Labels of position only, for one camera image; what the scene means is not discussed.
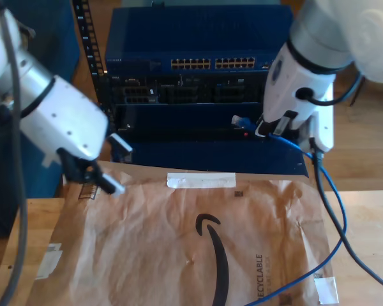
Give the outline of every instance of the black arrow logo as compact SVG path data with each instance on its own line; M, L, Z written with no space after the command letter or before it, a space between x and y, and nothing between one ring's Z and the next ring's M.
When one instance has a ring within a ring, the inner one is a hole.
M217 224L221 224L220 220L218 220L213 215L198 215L196 218L196 230L200 236L203 235L202 223L204 219L213 221ZM213 306L224 306L225 302L227 301L227 295L229 293L229 262L227 261L224 246L219 236L217 235L217 232L210 224L207 225L207 229L209 230L211 240L213 241L217 264L216 292L214 294Z

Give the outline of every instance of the white tape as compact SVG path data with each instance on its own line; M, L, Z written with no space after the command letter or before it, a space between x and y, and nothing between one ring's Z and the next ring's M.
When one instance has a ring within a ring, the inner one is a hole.
M339 303L338 291L336 290L336 282L334 277L324 277L321 279L314 279L314 281L321 305Z
M59 250L60 247L61 244L49 244L38 269L36 279L46 279L54 271L63 253Z
M168 173L170 188L233 188L235 173Z

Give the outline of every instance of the amazon envelope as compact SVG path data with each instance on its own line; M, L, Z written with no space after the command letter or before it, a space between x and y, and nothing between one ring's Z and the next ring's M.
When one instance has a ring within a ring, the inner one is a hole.
M28 305L246 305L329 254L303 178L122 167L103 163L118 198L70 186L51 238L63 253ZM338 303L331 265L264 305L320 303Z

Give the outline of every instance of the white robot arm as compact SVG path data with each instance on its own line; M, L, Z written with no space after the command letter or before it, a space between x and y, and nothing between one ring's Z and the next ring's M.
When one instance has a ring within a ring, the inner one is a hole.
M367 79L383 83L383 0L307 0L269 71L256 135L267 135L275 122L277 133L289 124L329 151L333 107L300 93L309 89L313 99L331 101L336 73L352 61Z
M123 186L96 164L108 128L107 116L85 95L59 76L53 76L21 46L19 28L6 10L8 29L19 70L20 130L45 154L44 166L63 164L68 180L99 185L108 193ZM12 101L13 82L0 26L0 104ZM113 135L131 147L118 135Z

